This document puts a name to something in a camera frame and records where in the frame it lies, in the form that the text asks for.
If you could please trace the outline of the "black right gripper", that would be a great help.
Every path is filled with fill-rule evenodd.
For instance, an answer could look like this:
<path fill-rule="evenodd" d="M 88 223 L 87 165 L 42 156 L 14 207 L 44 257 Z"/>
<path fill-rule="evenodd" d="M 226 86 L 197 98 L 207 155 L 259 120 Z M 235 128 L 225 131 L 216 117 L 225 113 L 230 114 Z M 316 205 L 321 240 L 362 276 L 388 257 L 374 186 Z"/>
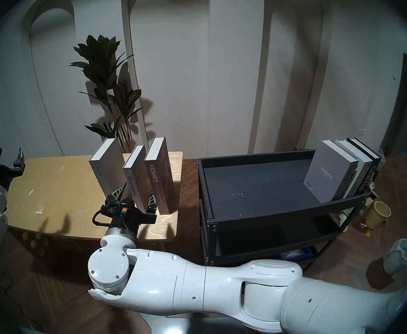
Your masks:
<path fill-rule="evenodd" d="M 111 218 L 110 223 L 102 223 L 102 226 L 108 228 L 122 228 L 137 235 L 141 224 L 155 224 L 157 215 L 157 202 L 151 193 L 147 206 L 147 213 L 130 204 L 119 204 L 124 193 L 125 187 L 118 188 L 108 194 L 105 204 L 101 206 L 101 215 Z"/>

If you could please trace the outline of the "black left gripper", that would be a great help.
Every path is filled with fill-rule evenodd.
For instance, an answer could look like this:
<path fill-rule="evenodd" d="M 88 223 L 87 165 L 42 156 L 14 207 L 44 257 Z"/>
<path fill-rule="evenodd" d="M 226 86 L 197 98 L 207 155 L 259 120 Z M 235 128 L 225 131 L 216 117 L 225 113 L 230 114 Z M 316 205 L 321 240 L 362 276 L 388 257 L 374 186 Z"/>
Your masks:
<path fill-rule="evenodd" d="M 21 147 L 19 148 L 17 157 L 13 162 L 13 167 L 14 168 L 0 166 L 0 186 L 2 186 L 7 192 L 9 192 L 12 180 L 22 176 L 25 170 L 25 158 Z"/>

